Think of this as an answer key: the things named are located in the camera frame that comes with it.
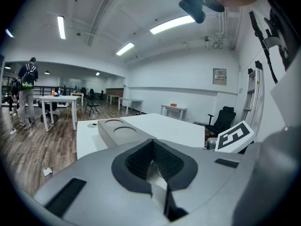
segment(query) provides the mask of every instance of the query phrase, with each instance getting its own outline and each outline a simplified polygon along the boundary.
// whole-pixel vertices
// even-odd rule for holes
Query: wooden floor
[[[91,113],[89,117],[89,112],[84,114],[84,108],[79,106],[78,121],[126,116],[126,110],[122,108],[118,111],[117,104],[110,105],[105,101],[97,103],[100,105],[100,115]],[[128,116],[136,113],[137,111],[129,109]],[[24,130],[16,117],[16,133],[11,135],[9,128],[13,126],[13,116],[9,115],[8,107],[0,108],[1,161],[15,183],[31,196],[53,175],[77,159],[76,131],[73,130],[72,116],[66,108],[58,108],[55,114],[58,114],[58,120],[54,125],[48,121],[49,132],[46,132],[44,123],[40,121],[42,109],[35,107],[36,124],[31,129]],[[45,177],[43,170],[48,167],[53,173]]]

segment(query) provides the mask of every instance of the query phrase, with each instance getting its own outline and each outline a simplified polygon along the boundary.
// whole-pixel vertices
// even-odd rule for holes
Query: standing man
[[[25,126],[25,103],[28,104],[28,117],[30,127],[35,123],[33,110],[33,86],[34,82],[38,81],[38,69],[34,65],[36,58],[31,58],[30,62],[23,65],[19,71],[19,78],[21,79],[20,88],[20,123]]]
[[[9,100],[9,114],[12,115],[12,108],[14,102],[14,96],[16,97],[16,101],[19,100],[19,93],[20,93],[20,82],[17,79],[13,79],[10,84],[10,100]]]

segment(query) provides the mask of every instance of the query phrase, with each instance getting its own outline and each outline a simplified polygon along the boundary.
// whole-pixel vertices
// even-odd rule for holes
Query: aluminum ladder
[[[248,75],[248,86],[242,121],[245,121],[254,132],[257,133],[262,117],[264,100],[262,64],[259,61],[256,61],[255,70],[249,69]]]

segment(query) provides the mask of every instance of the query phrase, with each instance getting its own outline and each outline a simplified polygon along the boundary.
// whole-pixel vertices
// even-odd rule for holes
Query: black rectangular strip
[[[229,161],[229,160],[225,160],[225,159],[221,159],[221,158],[217,159],[215,162],[218,164],[227,166],[227,167],[231,167],[231,168],[236,168],[239,165],[239,162]]]
[[[46,205],[46,209],[58,217],[62,217],[87,182],[73,178]]]

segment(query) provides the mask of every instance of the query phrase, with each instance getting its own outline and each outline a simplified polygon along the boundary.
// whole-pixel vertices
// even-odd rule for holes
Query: gray box with circular holes
[[[134,141],[156,139],[120,118],[98,121],[98,133],[108,148]]]

